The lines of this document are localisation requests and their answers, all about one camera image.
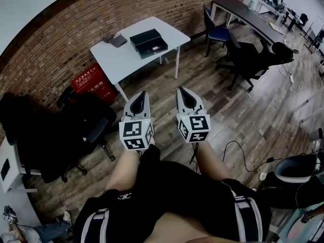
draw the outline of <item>white desk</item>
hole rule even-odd
[[[265,6],[267,9],[269,9],[269,11],[271,11],[276,16],[278,16],[278,19],[275,22],[275,26],[280,26],[280,23],[281,23],[282,19],[284,18],[284,14],[281,14],[274,7],[272,7],[271,5],[267,4],[265,1],[262,1],[262,0],[259,0],[257,8],[256,8],[256,11],[258,13],[260,13],[260,10],[261,10],[262,6]]]
[[[130,37],[152,29],[156,29],[161,34],[164,41],[168,44],[168,50],[141,59],[133,48]],[[110,82],[115,85],[126,101],[128,101],[127,96],[118,82],[158,57],[160,57],[161,64],[161,56],[173,49],[177,49],[175,73],[175,79],[177,79],[180,46],[190,41],[188,36],[156,17],[149,17],[139,21],[118,33],[122,34],[123,37],[127,39],[127,42],[121,47],[115,48],[112,44],[100,42],[94,45],[90,50]]]
[[[9,170],[4,179],[0,176],[0,182],[4,193],[9,190],[16,192],[37,192],[37,189],[17,189],[22,184],[21,177],[26,174],[25,169],[20,164],[17,146],[11,146],[7,138],[4,139],[0,146],[0,171],[2,170],[6,160],[9,161]],[[32,175],[41,175],[38,170],[31,170]]]

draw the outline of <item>black box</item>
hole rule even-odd
[[[130,40],[141,59],[168,50],[168,44],[155,29],[132,36]]]

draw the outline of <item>red crate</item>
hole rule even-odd
[[[82,95],[85,92],[91,92],[109,104],[117,96],[98,63],[75,78],[72,81],[72,87],[77,94]]]

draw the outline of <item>brick wall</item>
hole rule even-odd
[[[90,47],[102,36],[149,16],[191,36],[205,29],[203,3],[210,5],[211,0],[58,0],[36,16],[1,55],[0,98],[5,92],[28,95],[55,110],[62,90],[95,63]],[[0,142],[3,138],[0,128]]]

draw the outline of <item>blue chair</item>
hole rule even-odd
[[[209,39],[208,49],[206,57],[208,57],[209,51],[211,50],[212,41],[223,42],[223,47],[225,47],[225,42],[230,40],[229,30],[225,27],[216,26],[214,20],[211,18],[211,10],[204,4],[204,20],[206,26],[206,39],[205,44]]]

